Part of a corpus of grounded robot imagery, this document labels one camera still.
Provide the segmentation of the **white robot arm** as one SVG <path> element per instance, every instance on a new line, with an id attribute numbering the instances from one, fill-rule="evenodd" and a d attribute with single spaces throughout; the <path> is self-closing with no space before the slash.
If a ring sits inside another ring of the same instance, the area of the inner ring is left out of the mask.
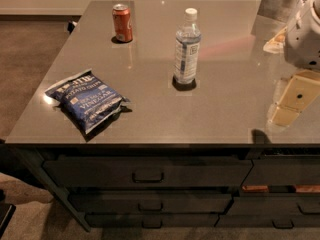
<path id="1" fill-rule="evenodd" d="M 287 127 L 320 95 L 320 0 L 297 0 L 286 25 L 263 50 L 282 54 L 297 69 L 277 82 L 268 111 L 270 123 Z"/>

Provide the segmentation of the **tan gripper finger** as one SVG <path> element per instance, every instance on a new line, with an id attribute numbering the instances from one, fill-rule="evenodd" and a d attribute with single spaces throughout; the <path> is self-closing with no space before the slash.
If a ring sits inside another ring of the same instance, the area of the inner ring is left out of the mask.
<path id="1" fill-rule="evenodd" d="M 320 95 L 320 73 L 302 70 L 287 81 L 281 80 L 274 94 L 270 121 L 287 127 Z"/>

